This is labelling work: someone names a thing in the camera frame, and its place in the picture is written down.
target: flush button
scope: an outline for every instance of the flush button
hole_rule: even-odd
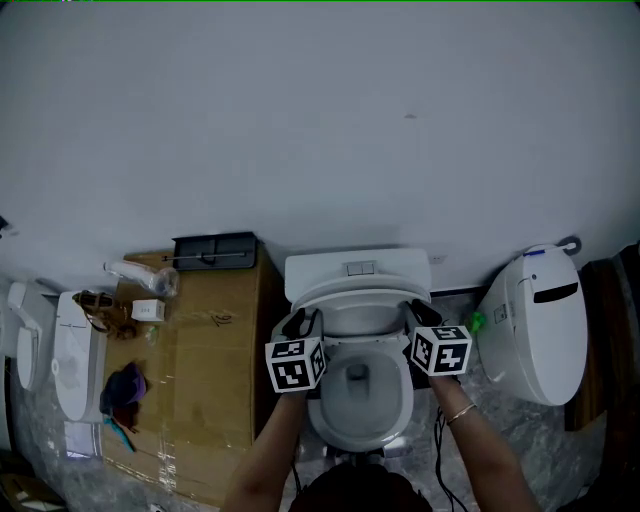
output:
[[[347,275],[348,276],[362,275],[362,263],[349,263],[347,265]]]

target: white wall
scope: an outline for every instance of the white wall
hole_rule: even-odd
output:
[[[438,288],[574,233],[606,257],[640,236],[639,63],[632,4],[10,5],[0,269],[104,284],[235,230],[424,246]]]

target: blue handle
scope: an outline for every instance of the blue handle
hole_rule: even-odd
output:
[[[118,425],[111,418],[105,418],[104,419],[104,424],[105,425],[111,425],[111,428],[113,429],[113,431],[120,436],[120,439],[122,439],[122,442],[128,448],[128,450],[130,452],[132,452],[132,453],[135,453],[135,451],[136,451],[135,448],[131,444],[131,441],[129,441],[129,438],[127,437],[127,434],[124,433],[124,430],[122,430],[120,425]]]

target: black tray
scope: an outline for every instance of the black tray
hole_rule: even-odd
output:
[[[251,232],[174,238],[173,268],[176,270],[221,270],[252,268],[256,264],[258,240]]]

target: cardboard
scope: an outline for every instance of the cardboard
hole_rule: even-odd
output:
[[[165,253],[127,257],[155,268]],[[118,300],[153,298],[121,282]],[[138,323],[133,340],[110,339],[105,382],[136,361],[149,383],[130,453],[103,429],[107,464],[163,489],[221,506],[233,470],[275,404],[264,345],[288,312],[282,278],[260,247],[256,266],[180,273],[165,322]]]

